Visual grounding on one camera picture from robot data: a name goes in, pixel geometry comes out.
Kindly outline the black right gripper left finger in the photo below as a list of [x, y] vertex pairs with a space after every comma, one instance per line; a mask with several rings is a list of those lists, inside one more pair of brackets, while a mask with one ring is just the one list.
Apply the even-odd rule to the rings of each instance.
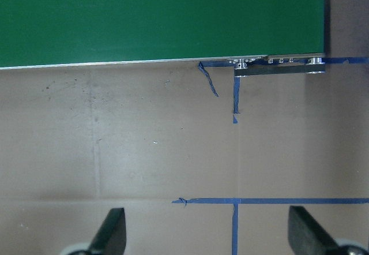
[[87, 254], [124, 254], [126, 219], [124, 208], [110, 209], [87, 248]]

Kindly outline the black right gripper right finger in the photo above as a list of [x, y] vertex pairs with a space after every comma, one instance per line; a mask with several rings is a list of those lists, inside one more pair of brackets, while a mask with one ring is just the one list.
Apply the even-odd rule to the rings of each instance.
[[303, 206], [290, 206], [288, 243], [294, 254], [341, 254], [338, 243]]

